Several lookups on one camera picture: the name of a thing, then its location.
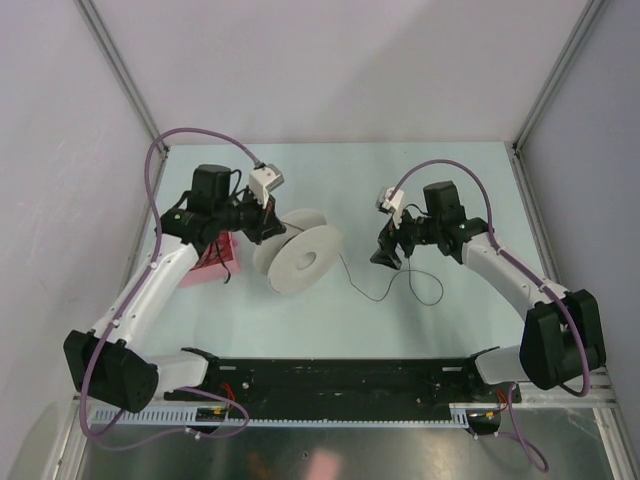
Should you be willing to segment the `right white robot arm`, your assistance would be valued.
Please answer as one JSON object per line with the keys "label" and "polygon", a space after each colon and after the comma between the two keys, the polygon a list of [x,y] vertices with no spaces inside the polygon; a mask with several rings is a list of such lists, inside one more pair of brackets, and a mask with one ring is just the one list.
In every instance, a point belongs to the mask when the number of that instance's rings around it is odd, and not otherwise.
{"label": "right white robot arm", "polygon": [[604,366],[606,350],[599,306],[586,290],[570,291],[541,278],[498,245],[481,218],[467,218],[458,191],[450,181],[424,187],[427,211],[414,217],[404,193],[381,190],[379,211],[390,219],[378,235],[374,264],[397,270],[416,247],[435,245],[458,264],[488,282],[524,322],[519,344],[489,349],[472,356],[488,385],[530,381],[542,390],[562,386]]}

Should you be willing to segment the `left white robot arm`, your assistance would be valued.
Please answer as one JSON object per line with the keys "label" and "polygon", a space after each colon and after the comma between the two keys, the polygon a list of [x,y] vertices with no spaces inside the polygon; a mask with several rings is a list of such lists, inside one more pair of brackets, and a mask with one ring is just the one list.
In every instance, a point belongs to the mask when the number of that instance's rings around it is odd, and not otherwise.
{"label": "left white robot arm", "polygon": [[203,384],[210,355],[183,347],[144,358],[141,348],[174,290],[221,234],[243,232],[259,245],[284,232],[273,197],[283,174],[262,164],[241,193],[231,192],[232,175],[228,167],[198,166],[190,189],[156,218],[151,252],[108,312],[89,331],[73,330],[65,339],[72,381],[83,400],[138,413],[158,394]]}

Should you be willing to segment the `white plastic spool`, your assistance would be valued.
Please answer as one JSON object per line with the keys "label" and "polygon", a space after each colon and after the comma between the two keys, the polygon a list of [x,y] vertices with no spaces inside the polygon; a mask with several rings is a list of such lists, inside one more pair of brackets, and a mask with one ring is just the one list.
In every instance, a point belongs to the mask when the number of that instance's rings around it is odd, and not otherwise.
{"label": "white plastic spool", "polygon": [[281,223],[285,232],[255,248],[253,266],[273,291],[296,294],[313,286],[337,262],[344,236],[313,209],[291,211]]}

